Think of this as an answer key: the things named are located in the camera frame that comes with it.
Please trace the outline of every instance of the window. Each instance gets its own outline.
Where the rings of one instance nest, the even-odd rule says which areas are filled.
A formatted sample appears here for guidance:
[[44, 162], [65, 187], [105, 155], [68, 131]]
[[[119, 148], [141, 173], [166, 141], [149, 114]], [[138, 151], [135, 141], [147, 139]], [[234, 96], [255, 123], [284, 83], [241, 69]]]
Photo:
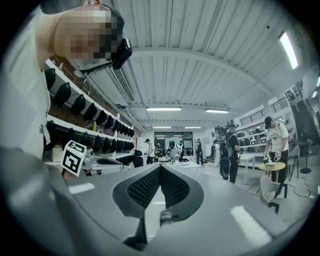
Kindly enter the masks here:
[[184, 154], [189, 154], [193, 149], [193, 136], [192, 132], [155, 132], [154, 133], [154, 144], [157, 145], [159, 142], [163, 149], [169, 147], [169, 142], [174, 141], [176, 145], [179, 145], [182, 141], [184, 145]]

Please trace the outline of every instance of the mesh panel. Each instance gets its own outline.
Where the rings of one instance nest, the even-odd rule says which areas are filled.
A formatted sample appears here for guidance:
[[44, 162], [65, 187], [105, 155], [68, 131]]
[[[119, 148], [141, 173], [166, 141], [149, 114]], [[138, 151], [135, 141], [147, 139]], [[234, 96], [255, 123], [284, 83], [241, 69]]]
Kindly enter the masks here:
[[131, 184], [127, 190], [129, 196], [144, 209], [148, 207], [160, 186], [160, 169]]
[[184, 200], [189, 194], [189, 185], [170, 171], [161, 172], [161, 191], [165, 197], [165, 208], [174, 206]]

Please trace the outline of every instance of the fluorescent light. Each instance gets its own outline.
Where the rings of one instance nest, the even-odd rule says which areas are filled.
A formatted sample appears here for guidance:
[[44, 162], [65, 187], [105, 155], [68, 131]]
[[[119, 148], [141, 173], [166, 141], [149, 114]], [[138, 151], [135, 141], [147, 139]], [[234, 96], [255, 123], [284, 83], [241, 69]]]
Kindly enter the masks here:
[[215, 109], [206, 109], [204, 112], [206, 113], [229, 113], [228, 110], [215, 110]]
[[282, 32], [282, 34], [280, 35], [280, 42], [282, 43], [282, 45], [286, 51], [286, 54], [289, 57], [291, 67], [294, 70], [298, 66], [298, 62], [297, 62], [294, 48], [292, 47], [292, 44], [290, 42], [290, 39], [289, 39], [287, 33]]
[[147, 111], [180, 111], [181, 107], [147, 107]]

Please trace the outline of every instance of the yellow table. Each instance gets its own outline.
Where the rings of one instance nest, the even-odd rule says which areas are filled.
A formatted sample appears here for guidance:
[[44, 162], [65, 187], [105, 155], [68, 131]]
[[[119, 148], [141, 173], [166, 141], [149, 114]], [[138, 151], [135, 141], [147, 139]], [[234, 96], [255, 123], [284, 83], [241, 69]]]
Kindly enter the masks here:
[[279, 171], [285, 167], [286, 167], [286, 164], [283, 162], [277, 162], [276, 165], [274, 166], [274, 169], [266, 169], [266, 166], [264, 163], [259, 165], [259, 169], [262, 171], [265, 171], [265, 175], [268, 175], [268, 177], [270, 177], [271, 172], [275, 172], [275, 177], [276, 177], [275, 182], [278, 182]]

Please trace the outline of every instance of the chair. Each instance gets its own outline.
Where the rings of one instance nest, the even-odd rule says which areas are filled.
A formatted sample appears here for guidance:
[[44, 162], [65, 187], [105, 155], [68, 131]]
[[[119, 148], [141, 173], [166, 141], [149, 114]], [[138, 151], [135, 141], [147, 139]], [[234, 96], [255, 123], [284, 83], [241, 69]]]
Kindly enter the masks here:
[[132, 163], [134, 168], [144, 166], [144, 159], [142, 158], [142, 152], [140, 150], [134, 150]]
[[[280, 194], [282, 187], [284, 187], [284, 198], [277, 198]], [[276, 183], [270, 180], [266, 175], [263, 175], [260, 179], [260, 201], [266, 204], [268, 207], [275, 207], [275, 213], [286, 221], [293, 210], [293, 202], [287, 199], [288, 184]], [[269, 200], [266, 194], [275, 191], [274, 198]]]
[[292, 166], [292, 172], [291, 172], [289, 182], [291, 181], [292, 174], [294, 173], [295, 165], [297, 165], [296, 177], [299, 178], [299, 157], [300, 157], [300, 147], [296, 145], [293, 148], [292, 152], [289, 153], [289, 157], [288, 157], [287, 166], [288, 166], [289, 174], [291, 172], [290, 166]]

